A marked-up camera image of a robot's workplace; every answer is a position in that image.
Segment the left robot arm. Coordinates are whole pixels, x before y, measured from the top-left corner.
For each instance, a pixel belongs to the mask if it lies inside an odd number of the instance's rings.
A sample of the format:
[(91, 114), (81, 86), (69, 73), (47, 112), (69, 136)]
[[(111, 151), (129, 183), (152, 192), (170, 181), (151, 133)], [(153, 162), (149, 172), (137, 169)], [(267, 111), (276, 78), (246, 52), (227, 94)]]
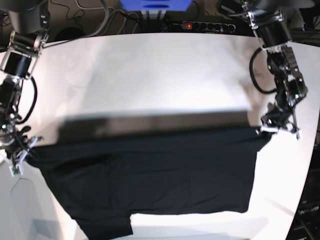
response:
[(293, 49), (288, 45), (292, 41), (290, 31), (282, 13), (283, 8), (305, 9), (315, 5), (314, 1), (304, 0), (244, 0), (243, 12), (254, 36), (259, 40), (259, 48), (252, 55), (267, 53), (267, 67), (274, 77), (275, 89), (263, 90), (253, 77), (255, 88), (262, 94), (275, 94), (274, 103), (267, 107), (267, 113), (261, 117), (261, 132), (279, 131), (299, 135), (296, 106), (306, 96), (308, 88), (299, 70)]

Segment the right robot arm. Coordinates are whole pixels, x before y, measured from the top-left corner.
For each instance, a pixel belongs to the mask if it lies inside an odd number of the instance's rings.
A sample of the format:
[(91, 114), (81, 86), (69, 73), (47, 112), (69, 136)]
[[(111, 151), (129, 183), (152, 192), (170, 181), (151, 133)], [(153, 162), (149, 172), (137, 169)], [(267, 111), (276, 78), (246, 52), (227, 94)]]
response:
[(0, 85), (0, 145), (4, 160), (16, 168), (29, 154), (38, 138), (25, 135), (31, 128), (17, 130), (30, 117), (19, 115), (23, 82), (35, 82), (32, 74), (48, 40), (50, 12), (46, 0), (2, 0), (0, 10), (12, 25), (9, 44), (0, 63), (5, 79)]

